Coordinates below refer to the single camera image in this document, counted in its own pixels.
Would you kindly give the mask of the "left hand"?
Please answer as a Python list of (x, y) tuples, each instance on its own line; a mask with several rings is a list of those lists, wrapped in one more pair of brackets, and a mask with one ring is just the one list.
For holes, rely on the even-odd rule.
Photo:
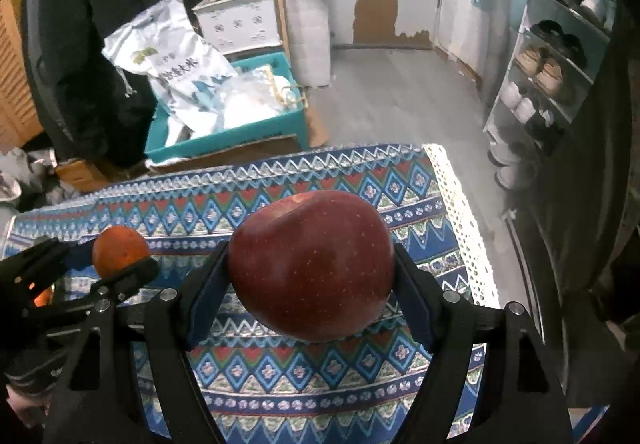
[(8, 392), (9, 405), (26, 427), (33, 428), (37, 424), (40, 426), (44, 424), (51, 403), (51, 392), (37, 396), (24, 396), (15, 391), (12, 386), (7, 386), (6, 392)]

